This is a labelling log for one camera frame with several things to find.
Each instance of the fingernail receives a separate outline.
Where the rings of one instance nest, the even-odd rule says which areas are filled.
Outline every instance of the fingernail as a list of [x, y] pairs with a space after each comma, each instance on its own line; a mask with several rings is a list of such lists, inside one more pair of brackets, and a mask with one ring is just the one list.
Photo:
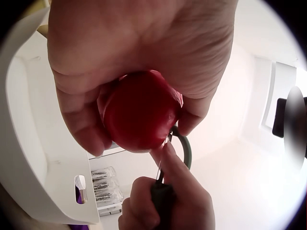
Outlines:
[[96, 158], [99, 159], [102, 156], [103, 156], [103, 152], [101, 153], [101, 155], [97, 156]]
[[157, 225], [158, 225], [158, 220], [157, 220], [155, 217], [149, 216], [149, 217], [146, 219], [146, 226], [147, 226], [149, 229], [153, 229], [153, 228], [155, 228]]

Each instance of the ceiling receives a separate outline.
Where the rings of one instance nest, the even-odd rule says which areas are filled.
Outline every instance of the ceiling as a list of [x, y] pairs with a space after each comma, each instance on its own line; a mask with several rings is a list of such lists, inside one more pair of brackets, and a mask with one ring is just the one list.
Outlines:
[[291, 32], [263, 1], [239, 0], [234, 41], [255, 56], [306, 70], [306, 60]]

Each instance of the white shelf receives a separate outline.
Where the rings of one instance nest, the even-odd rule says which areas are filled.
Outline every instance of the white shelf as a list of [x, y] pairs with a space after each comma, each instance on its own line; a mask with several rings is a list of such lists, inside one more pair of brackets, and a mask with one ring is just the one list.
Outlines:
[[[15, 24], [0, 50], [0, 183], [32, 218], [62, 224], [100, 222], [86, 151], [58, 105], [47, 39], [37, 28], [49, 8]], [[78, 204], [75, 176], [86, 181]]]

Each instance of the right hand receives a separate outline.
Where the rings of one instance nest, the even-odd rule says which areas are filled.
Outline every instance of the right hand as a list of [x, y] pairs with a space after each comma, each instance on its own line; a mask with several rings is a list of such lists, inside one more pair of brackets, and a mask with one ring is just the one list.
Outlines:
[[157, 70], [183, 95], [178, 129], [206, 116], [230, 57], [237, 0], [53, 0], [48, 57], [64, 121], [99, 156], [100, 119], [114, 80]]
[[[210, 194], [176, 155], [170, 142], [160, 154], [156, 152], [153, 157], [157, 161], [160, 156], [167, 183], [173, 186], [177, 196], [170, 230], [214, 230], [215, 217]], [[160, 217], [150, 194], [154, 183], [154, 179], [147, 177], [134, 181], [130, 198], [125, 199], [122, 206], [120, 230], [152, 230], [159, 224]]]

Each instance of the palm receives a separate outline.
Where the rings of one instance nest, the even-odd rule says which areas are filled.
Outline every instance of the palm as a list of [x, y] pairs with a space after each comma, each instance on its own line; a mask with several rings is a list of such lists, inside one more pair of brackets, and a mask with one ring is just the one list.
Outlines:
[[229, 59], [233, 27], [219, 20], [226, 17], [222, 13], [213, 16], [206, 5], [197, 6], [176, 0], [53, 1], [49, 61], [64, 120], [86, 150], [99, 155], [110, 145], [96, 101], [100, 95], [103, 107], [107, 83], [129, 72], [158, 70], [183, 94], [183, 134], [204, 118]]

